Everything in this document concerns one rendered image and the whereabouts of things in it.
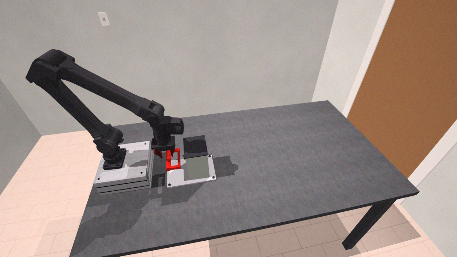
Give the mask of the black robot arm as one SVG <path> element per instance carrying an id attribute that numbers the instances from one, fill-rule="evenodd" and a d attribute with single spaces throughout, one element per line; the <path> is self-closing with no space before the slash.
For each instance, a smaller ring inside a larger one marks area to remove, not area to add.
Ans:
<path id="1" fill-rule="evenodd" d="M 115 104 L 128 109 L 136 116 L 150 123 L 153 135 L 182 135 L 184 122 L 181 118 L 164 116 L 164 107 L 144 97 L 135 95 L 116 84 L 82 68 L 75 63 L 75 58 L 60 51 L 51 49 L 36 58 L 25 77 L 50 94 L 64 109 L 70 113 L 93 137 L 97 150 L 105 160 L 103 169 L 120 169 L 127 153 L 120 148 L 123 133 L 102 123 L 93 112 L 62 82 L 67 80 Z M 62 79 L 62 80 L 61 80 Z"/>

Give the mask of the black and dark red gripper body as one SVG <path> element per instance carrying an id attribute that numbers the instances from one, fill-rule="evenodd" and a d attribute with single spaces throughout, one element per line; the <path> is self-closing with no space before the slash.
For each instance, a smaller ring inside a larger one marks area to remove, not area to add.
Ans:
<path id="1" fill-rule="evenodd" d="M 155 141 L 156 140 L 156 141 Z M 174 150 L 175 149 L 175 136 L 170 136 L 169 140 L 169 135 L 166 133 L 164 136 L 155 136 L 155 138 L 152 138 L 151 142 L 151 149 L 157 148 L 158 151 L 165 151 L 165 150 Z"/>

